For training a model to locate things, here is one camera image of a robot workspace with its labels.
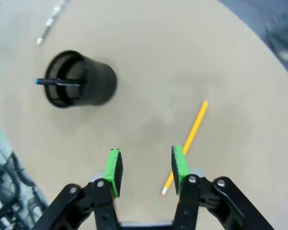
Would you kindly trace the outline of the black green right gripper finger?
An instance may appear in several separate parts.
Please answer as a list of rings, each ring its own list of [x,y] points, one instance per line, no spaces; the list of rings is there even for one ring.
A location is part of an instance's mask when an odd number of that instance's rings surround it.
[[[171,147],[171,167],[179,196],[173,229],[194,230],[200,207],[205,207],[225,230],[273,229],[228,177],[221,176],[209,181],[192,173],[181,146]]]
[[[120,195],[123,163],[119,149],[112,149],[101,177],[87,186],[66,185],[33,226],[34,230],[77,230],[94,212],[98,230],[118,230],[115,198]]]

